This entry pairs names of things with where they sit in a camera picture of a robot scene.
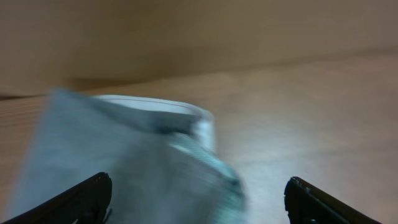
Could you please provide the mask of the grey shorts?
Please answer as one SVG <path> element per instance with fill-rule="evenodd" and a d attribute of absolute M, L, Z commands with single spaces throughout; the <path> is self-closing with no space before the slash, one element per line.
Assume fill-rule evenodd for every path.
<path fill-rule="evenodd" d="M 194 105 L 55 90 L 6 216 L 105 172 L 110 223 L 244 223 L 241 180 L 216 157 L 214 141 L 213 115 Z"/>

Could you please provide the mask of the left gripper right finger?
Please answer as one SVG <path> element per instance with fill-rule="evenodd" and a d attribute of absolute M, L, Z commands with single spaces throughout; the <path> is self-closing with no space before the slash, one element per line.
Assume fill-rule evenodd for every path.
<path fill-rule="evenodd" d="M 381 224 L 300 177 L 291 177 L 284 190 L 290 224 Z"/>

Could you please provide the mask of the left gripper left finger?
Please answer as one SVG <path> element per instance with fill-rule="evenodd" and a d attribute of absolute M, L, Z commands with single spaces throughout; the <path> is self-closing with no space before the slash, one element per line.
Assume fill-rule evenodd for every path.
<path fill-rule="evenodd" d="M 112 210 L 112 180 L 99 172 L 3 224 L 105 224 Z"/>

